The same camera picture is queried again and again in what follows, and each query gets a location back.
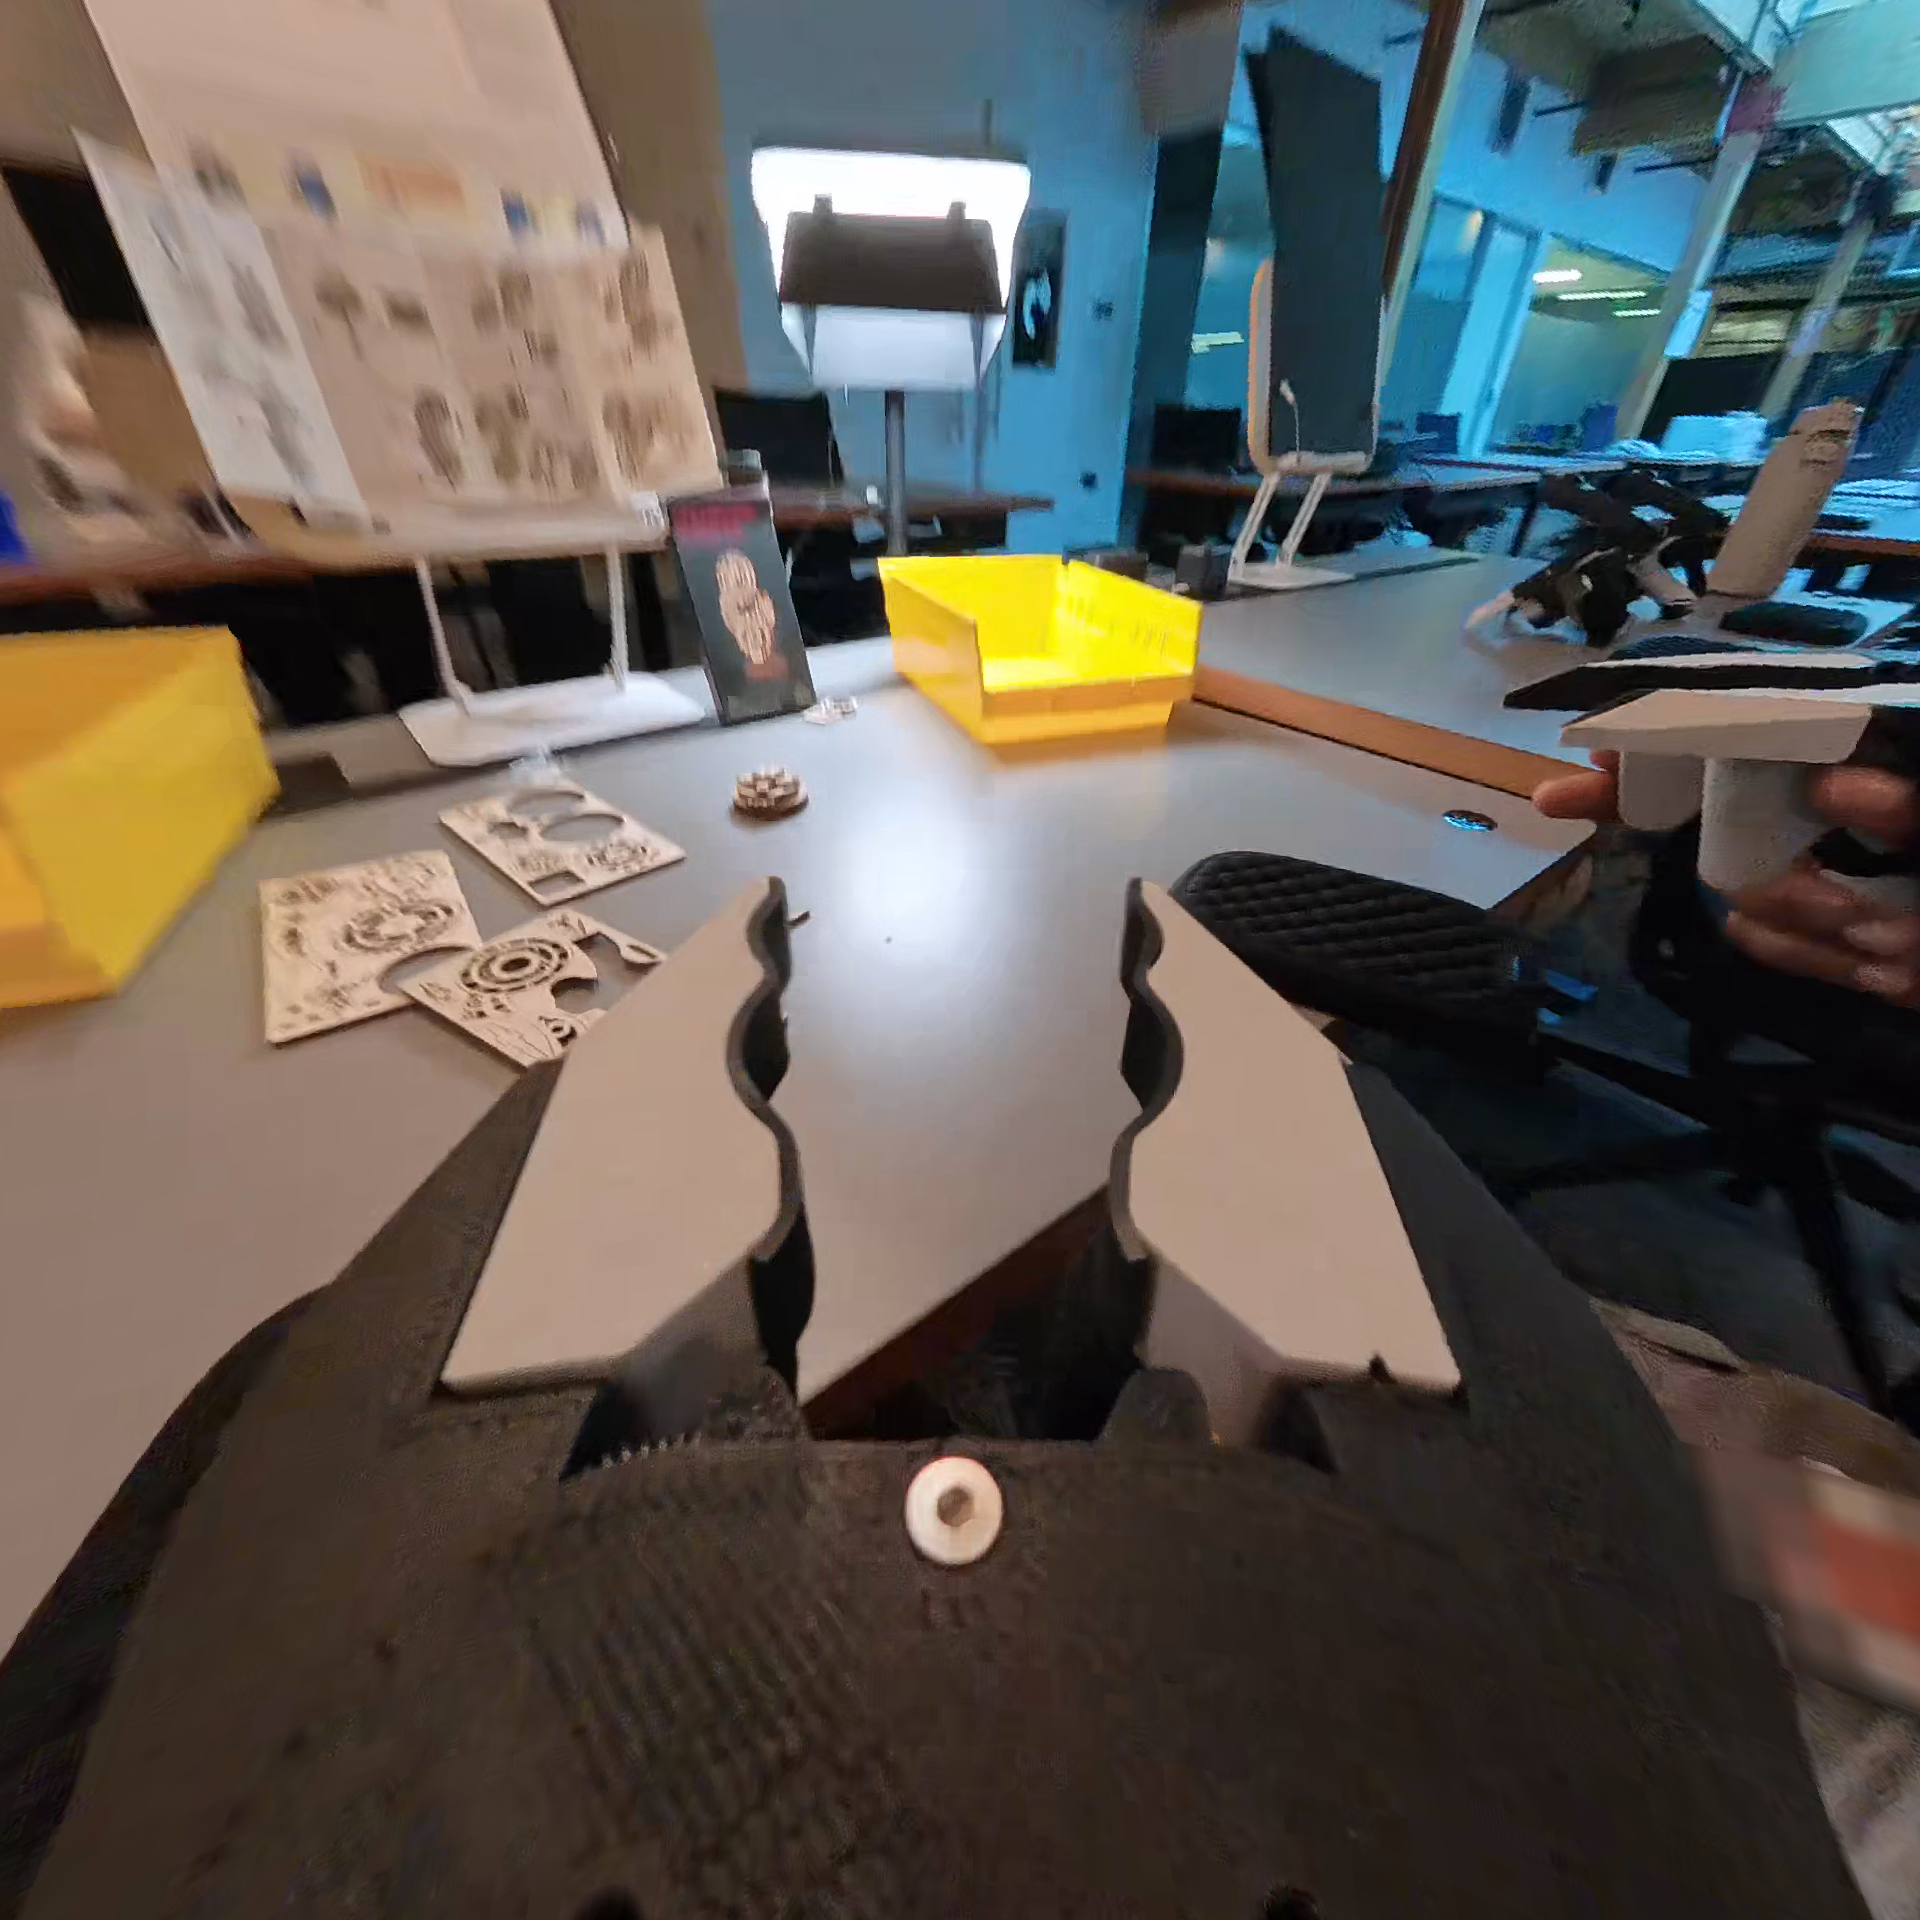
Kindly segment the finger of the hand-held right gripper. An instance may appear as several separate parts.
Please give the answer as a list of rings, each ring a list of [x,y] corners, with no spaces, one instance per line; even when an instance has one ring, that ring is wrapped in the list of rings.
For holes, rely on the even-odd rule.
[[[1627,698],[1576,717],[1559,737],[1619,757],[1622,825],[1674,830],[1698,813],[1709,764],[1837,764],[1871,716],[1858,698]]]
[[[1576,662],[1514,688],[1503,708],[1522,713],[1596,713],[1662,688],[1818,692],[1918,684],[1912,649],[1743,646],[1682,634],[1637,640],[1605,658]]]

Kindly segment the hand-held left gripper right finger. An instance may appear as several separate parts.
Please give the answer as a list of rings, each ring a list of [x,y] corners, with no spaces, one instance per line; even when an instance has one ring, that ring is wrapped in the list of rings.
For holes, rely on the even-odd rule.
[[[1429,1400],[1461,1368],[1359,1110],[1348,1058],[1196,914],[1131,879],[1120,934],[1110,1233],[1143,1285],[1135,1356],[1250,1446],[1294,1388]]]

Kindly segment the ring-pattern wooden puzzle sheet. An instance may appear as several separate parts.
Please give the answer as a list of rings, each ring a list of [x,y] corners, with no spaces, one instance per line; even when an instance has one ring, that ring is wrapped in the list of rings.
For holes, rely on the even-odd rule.
[[[405,999],[494,1055],[533,1068],[564,1055],[604,1013],[568,1010],[566,988],[598,981],[596,949],[630,976],[653,970],[664,950],[576,908],[554,908],[476,949],[458,950],[399,984]]]

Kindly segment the black pad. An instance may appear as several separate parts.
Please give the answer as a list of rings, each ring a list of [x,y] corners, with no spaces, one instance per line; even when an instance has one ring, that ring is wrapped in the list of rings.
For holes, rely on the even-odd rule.
[[[1868,634],[1868,613],[1848,605],[1767,599],[1718,615],[1724,633],[1792,649],[1845,649]]]

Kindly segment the black white tool pile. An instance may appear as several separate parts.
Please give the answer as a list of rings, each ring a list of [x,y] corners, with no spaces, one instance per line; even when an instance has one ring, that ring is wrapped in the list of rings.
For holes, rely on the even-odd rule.
[[[1546,564],[1476,607],[1467,633],[1519,620],[1535,633],[1571,629],[1587,644],[1610,646],[1639,601],[1651,601],[1662,620],[1692,613],[1732,529],[1726,511],[1653,463],[1549,470],[1540,503],[1573,514],[1574,527]]]

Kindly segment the pale upright cylinder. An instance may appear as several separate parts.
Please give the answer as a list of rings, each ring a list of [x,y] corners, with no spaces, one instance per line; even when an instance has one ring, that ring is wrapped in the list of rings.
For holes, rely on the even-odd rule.
[[[1708,569],[1708,594],[1764,601],[1784,583],[1856,449],[1862,406],[1803,408],[1767,455]]]

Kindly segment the two-hole wooden puzzle sheet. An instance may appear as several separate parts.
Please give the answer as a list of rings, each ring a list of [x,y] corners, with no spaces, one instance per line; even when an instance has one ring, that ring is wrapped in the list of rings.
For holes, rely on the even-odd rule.
[[[439,825],[541,904],[579,902],[683,861],[683,848],[576,781],[511,784]]]

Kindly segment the gear-pattern wooden puzzle sheet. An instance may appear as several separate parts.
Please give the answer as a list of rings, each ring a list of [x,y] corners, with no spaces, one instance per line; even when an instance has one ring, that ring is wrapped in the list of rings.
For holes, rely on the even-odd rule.
[[[262,879],[255,904],[262,1028],[277,1047],[396,1013],[405,994],[390,970],[482,938],[439,850]]]

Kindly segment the yellow plastic bin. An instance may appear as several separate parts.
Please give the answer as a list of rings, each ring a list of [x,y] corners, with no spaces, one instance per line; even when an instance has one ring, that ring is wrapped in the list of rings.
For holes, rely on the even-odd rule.
[[[880,561],[899,676],[991,749],[1157,736],[1194,695],[1203,607],[1060,557]]]
[[[120,992],[278,794],[223,629],[3,642],[3,1008]]]

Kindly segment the black puzzle box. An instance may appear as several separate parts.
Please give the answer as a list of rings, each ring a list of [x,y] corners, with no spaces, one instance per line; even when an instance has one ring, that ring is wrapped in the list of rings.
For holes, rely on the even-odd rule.
[[[674,495],[663,509],[717,720],[738,726],[814,706],[767,493]]]

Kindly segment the black panel on stand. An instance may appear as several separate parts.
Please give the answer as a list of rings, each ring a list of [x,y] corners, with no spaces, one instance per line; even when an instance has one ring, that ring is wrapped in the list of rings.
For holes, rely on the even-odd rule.
[[[1284,30],[1245,71],[1274,234],[1250,295],[1244,417],[1259,484],[1228,581],[1295,591],[1342,583],[1298,550],[1331,482],[1365,476],[1379,447],[1381,86]]]

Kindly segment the small black monitor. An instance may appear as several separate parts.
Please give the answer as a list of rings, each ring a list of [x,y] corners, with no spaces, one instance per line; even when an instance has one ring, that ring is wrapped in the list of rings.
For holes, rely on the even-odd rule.
[[[758,455],[758,465],[771,482],[812,488],[831,488],[843,482],[846,468],[831,428],[831,406],[822,390],[716,388],[714,410],[727,452]]]

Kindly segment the assembly instruction sheet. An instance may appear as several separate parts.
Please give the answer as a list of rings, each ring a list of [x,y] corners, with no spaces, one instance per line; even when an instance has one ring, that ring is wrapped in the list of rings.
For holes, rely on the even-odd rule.
[[[77,137],[228,495],[373,525],[719,482],[660,230],[541,2],[87,4]]]

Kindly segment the studio light on pole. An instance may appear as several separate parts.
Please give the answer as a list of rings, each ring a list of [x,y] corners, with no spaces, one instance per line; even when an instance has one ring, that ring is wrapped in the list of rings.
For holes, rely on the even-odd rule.
[[[906,397],[979,393],[1031,192],[998,152],[758,145],[752,202],[787,340],[818,388],[883,399],[887,553],[908,553]]]

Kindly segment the dark wall poster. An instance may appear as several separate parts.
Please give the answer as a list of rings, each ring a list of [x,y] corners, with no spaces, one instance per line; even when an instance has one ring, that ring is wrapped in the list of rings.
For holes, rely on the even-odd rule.
[[[1056,367],[1064,310],[1064,233],[1064,214],[1052,207],[1028,207],[1021,218],[1006,303],[1011,367]]]

